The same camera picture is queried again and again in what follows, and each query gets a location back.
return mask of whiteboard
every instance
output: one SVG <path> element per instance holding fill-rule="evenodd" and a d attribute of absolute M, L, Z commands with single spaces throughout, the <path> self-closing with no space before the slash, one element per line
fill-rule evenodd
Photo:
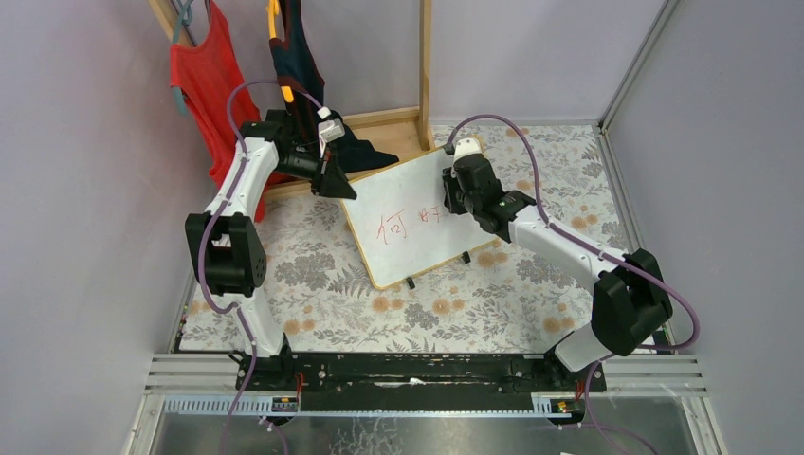
<path fill-rule="evenodd" d="M 441 171 L 451 165 L 436 150 L 353 181 L 357 200 L 341 200 L 377 289 L 496 239 L 468 213 L 447 212 Z"/>

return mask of red shirt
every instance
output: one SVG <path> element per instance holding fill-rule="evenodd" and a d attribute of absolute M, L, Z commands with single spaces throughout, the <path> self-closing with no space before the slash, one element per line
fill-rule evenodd
<path fill-rule="evenodd" d="M 243 74 L 234 58 L 226 17 L 214 2 L 210 2 L 207 40 L 198 47 L 171 46 L 171 86 L 181 88 L 186 95 L 187 108 L 195 117 L 212 156 L 210 177 L 218 188 L 223 185 L 231 166 L 236 140 L 227 120 L 227 99 L 243 82 Z M 232 116 L 238 127 L 247 120 L 260 120 L 260 111 L 251 100 L 248 89 L 236 95 Z M 267 185 L 291 178 L 273 173 Z M 264 216 L 265 205 L 261 197 L 255 221 L 262 221 Z"/>

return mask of black base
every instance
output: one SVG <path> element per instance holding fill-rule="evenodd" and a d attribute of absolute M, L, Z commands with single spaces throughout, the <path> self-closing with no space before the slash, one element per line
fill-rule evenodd
<path fill-rule="evenodd" d="M 238 360 L 245 372 L 250 356 Z M 296 374 L 301 373 L 302 410 L 307 411 L 532 410 L 531 392 L 574 394 L 576 381 L 588 373 L 567 373 L 557 380 L 548 373 L 555 371 L 553 364 L 549 356 L 540 355 L 291 355 L 287 348 L 272 361 L 258 359 L 247 390 L 294 391 Z M 242 380 L 238 377 L 238 388 Z M 604 390 L 600 370 L 591 391 Z"/>

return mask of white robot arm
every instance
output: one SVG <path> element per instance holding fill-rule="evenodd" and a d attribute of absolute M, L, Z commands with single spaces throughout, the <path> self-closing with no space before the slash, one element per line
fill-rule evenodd
<path fill-rule="evenodd" d="M 554 346 L 563 369 L 578 372 L 610 354 L 628 355 L 672 316 L 667 293 L 628 270 L 595 256 L 583 243 L 604 249 L 599 242 L 553 219 L 545 219 L 536 201 L 519 191 L 504 191 L 477 139 L 461 139 L 451 168 L 444 169 L 445 205 L 450 213 L 469 213 L 487 232 L 534 251 L 568 272 L 593 295 L 592 321 Z M 566 235 L 571 233 L 579 242 Z M 655 258 L 640 249 L 633 254 L 605 248 L 615 258 L 662 279 Z"/>
<path fill-rule="evenodd" d="M 212 294 L 220 296 L 218 305 L 223 308 L 240 304 L 256 343 L 258 357 L 279 354 L 285 341 L 267 305 L 265 291 L 265 251 L 252 223 L 260 196 L 268 177 L 274 171 L 308 180 L 311 192 L 323 197 L 355 199 L 356 194 L 346 175 L 339 167 L 336 150 L 329 142 L 342 137 L 343 125 L 338 119 L 329 119 L 328 111 L 319 124 L 319 150 L 317 153 L 296 150 L 289 135 L 283 130 L 284 122 L 261 121 L 245 123 L 241 128 L 246 150 L 240 142 L 235 146 L 232 166 L 204 213 L 190 214 L 185 222 L 192 268 L 198 279 L 199 253 L 204 250 L 204 269 L 207 286 Z M 218 208 L 223 210 L 212 227 L 205 248 L 203 232 Z M 237 318 L 243 345 L 249 349 L 247 328 Z"/>

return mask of wooden frame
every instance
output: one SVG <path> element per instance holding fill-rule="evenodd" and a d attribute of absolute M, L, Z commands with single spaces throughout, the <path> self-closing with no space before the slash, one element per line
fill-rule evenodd
<path fill-rule="evenodd" d="M 355 136 L 368 139 L 381 152 L 408 160 L 422 152 L 435 148 L 429 126 L 429 49 L 432 0 L 419 0 L 419 105 L 386 111 L 344 116 L 344 122 L 352 128 Z M 171 0 L 148 0 L 154 16 L 162 26 L 168 40 L 173 38 L 177 18 Z M 179 44 L 192 46 L 187 30 L 182 29 Z M 349 177 L 363 175 L 350 173 Z M 272 186 L 265 192 L 265 199 L 289 197 L 310 192 L 306 182 L 290 182 Z"/>

